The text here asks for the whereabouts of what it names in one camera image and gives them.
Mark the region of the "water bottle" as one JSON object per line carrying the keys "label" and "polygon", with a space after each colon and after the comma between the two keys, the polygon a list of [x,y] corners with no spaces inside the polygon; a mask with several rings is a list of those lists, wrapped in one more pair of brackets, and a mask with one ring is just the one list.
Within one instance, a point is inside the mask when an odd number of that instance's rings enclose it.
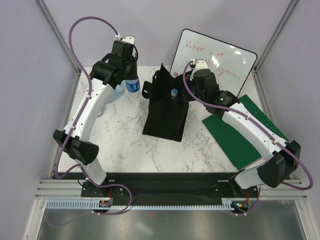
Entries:
{"label": "water bottle", "polygon": [[138,101],[141,97],[139,78],[125,80],[125,85],[128,92],[128,98],[132,101]]}
{"label": "water bottle", "polygon": [[175,99],[178,96],[178,90],[176,88],[173,88],[170,92],[170,95],[173,99]]}

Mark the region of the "black canvas bag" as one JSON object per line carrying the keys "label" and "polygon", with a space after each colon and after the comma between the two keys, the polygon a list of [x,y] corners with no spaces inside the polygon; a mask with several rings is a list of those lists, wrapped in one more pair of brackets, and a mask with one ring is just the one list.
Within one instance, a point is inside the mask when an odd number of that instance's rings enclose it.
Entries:
{"label": "black canvas bag", "polygon": [[[144,135],[182,141],[189,109],[182,95],[184,87],[182,76],[173,77],[164,65],[156,70],[151,82],[143,83],[142,96],[149,100]],[[172,89],[178,90],[175,99],[171,97]]]}

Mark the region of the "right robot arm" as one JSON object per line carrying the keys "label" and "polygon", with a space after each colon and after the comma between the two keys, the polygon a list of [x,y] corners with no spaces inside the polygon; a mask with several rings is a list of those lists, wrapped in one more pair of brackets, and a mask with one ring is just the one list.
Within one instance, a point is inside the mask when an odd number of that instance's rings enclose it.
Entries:
{"label": "right robot arm", "polygon": [[203,104],[208,112],[249,142],[264,160],[258,166],[240,170],[229,184],[230,193],[240,197],[253,186],[277,188],[285,184],[285,180],[300,166],[301,145],[272,132],[235,95],[221,91],[209,69],[195,70],[191,76],[193,80],[188,79],[186,72],[182,73],[186,98]]}

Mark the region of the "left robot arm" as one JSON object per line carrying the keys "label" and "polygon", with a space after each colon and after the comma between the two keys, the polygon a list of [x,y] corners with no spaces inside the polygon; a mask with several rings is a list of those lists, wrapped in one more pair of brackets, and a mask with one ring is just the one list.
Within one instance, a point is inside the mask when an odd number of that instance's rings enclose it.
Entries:
{"label": "left robot arm", "polygon": [[138,53],[135,38],[126,36],[113,42],[111,53],[97,61],[91,68],[88,88],[79,107],[63,130],[55,130],[53,138],[62,153],[73,159],[93,183],[92,191],[106,196],[110,185],[99,160],[99,146],[91,143],[93,126],[107,99],[125,80],[135,80]]}

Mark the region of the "whiteboard with red writing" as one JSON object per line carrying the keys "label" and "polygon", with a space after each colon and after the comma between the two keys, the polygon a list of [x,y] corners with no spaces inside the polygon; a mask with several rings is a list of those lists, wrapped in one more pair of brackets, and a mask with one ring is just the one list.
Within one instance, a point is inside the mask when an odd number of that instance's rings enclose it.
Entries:
{"label": "whiteboard with red writing", "polygon": [[250,50],[184,29],[169,72],[177,77],[189,61],[198,60],[214,73],[221,90],[238,96],[257,58],[258,55]]}

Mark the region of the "green board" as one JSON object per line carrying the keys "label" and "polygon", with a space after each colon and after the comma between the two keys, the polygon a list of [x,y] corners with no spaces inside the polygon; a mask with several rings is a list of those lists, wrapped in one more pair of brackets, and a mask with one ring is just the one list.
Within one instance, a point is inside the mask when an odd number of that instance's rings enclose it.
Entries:
{"label": "green board", "polygon": [[[243,95],[239,100],[255,118],[274,134],[288,140],[288,138],[273,124],[248,95]],[[238,171],[265,162],[258,151],[245,139],[245,137],[217,116],[211,115],[202,122]]]}

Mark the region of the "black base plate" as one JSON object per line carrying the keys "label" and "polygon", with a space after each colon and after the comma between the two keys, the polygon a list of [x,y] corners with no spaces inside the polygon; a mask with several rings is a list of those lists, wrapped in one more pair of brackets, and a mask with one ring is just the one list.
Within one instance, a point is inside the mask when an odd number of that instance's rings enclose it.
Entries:
{"label": "black base plate", "polygon": [[258,188],[241,189],[231,182],[233,173],[117,173],[107,174],[106,188],[85,181],[81,196],[111,197],[116,204],[221,204],[223,199],[253,200]]}

